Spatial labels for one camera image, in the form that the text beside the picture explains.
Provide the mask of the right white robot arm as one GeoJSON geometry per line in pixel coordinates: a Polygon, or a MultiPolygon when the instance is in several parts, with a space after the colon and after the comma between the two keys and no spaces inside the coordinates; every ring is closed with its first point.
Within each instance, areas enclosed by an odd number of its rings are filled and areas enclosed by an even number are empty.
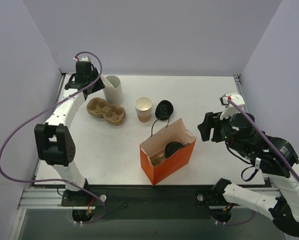
{"type": "Polygon", "coordinates": [[[224,142],[255,173],[267,174],[281,195],[262,195],[220,178],[212,188],[211,198],[217,204],[226,201],[258,212],[285,234],[299,238],[299,182],[292,175],[294,171],[299,177],[298,155],[285,139],[258,131],[254,121],[249,113],[221,118],[219,112],[208,112],[197,128],[204,142],[224,142]]]}

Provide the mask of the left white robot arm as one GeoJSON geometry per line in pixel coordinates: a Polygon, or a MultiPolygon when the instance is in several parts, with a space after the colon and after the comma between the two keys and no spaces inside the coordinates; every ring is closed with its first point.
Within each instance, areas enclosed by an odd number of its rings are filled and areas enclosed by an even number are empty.
{"type": "Polygon", "coordinates": [[[99,72],[88,57],[75,64],[73,73],[64,86],[60,105],[43,124],[34,128],[38,157],[52,166],[62,180],[65,180],[64,196],[84,206],[90,202],[88,181],[82,176],[74,158],[76,146],[70,133],[70,125],[87,97],[105,88],[99,79],[99,72]]]}

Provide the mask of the orange paper takeout bag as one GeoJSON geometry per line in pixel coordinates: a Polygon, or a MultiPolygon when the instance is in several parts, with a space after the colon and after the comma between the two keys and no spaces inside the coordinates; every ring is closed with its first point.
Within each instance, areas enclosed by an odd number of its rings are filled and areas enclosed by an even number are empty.
{"type": "Polygon", "coordinates": [[[155,186],[180,168],[189,163],[197,137],[188,130],[182,118],[161,128],[139,145],[140,165],[150,183],[155,186]],[[170,142],[180,142],[183,147],[167,158],[161,165],[153,167],[150,158],[165,154],[165,147],[170,142]]]}

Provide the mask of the black plastic cup lid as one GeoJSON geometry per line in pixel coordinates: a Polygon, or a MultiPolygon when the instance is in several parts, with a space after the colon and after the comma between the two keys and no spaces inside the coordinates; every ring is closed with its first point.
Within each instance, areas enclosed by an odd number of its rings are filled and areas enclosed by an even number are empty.
{"type": "Polygon", "coordinates": [[[183,144],[177,141],[172,141],[165,146],[164,156],[170,158],[175,152],[183,147],[183,144]]]}

